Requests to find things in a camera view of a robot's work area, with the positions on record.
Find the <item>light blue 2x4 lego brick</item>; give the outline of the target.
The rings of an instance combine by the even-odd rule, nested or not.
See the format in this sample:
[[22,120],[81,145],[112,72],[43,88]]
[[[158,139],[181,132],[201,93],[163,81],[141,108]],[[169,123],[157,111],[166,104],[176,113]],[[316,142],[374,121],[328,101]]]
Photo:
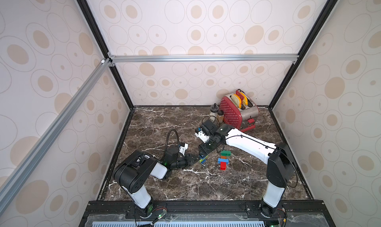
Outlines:
[[229,160],[228,159],[218,158],[218,164],[228,165],[229,164]]

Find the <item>red 2x2 lego brick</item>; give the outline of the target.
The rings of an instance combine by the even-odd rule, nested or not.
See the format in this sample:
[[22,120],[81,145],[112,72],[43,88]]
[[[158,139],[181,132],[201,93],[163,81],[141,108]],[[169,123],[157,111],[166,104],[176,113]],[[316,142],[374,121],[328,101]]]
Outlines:
[[226,170],[226,168],[227,168],[227,164],[224,162],[221,162],[220,163],[220,170]]

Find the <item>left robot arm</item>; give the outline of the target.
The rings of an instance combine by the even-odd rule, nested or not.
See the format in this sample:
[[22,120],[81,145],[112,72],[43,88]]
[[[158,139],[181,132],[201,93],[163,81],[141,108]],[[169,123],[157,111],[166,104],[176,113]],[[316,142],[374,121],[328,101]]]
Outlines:
[[174,170],[185,169],[196,164],[199,156],[186,152],[188,145],[170,145],[161,159],[149,153],[136,150],[123,160],[113,172],[114,181],[128,193],[135,206],[144,215],[153,210],[152,198],[148,194],[145,182],[149,177],[165,180]]

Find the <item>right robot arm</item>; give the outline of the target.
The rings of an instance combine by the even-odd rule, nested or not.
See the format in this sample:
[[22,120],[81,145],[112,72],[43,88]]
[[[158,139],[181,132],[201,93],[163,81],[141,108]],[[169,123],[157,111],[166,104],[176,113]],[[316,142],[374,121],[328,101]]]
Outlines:
[[218,127],[210,119],[195,129],[195,136],[202,140],[198,146],[201,158],[224,144],[245,151],[267,165],[268,184],[260,210],[264,217],[271,218],[277,211],[288,181],[297,175],[295,159],[288,146],[262,141],[229,124]]

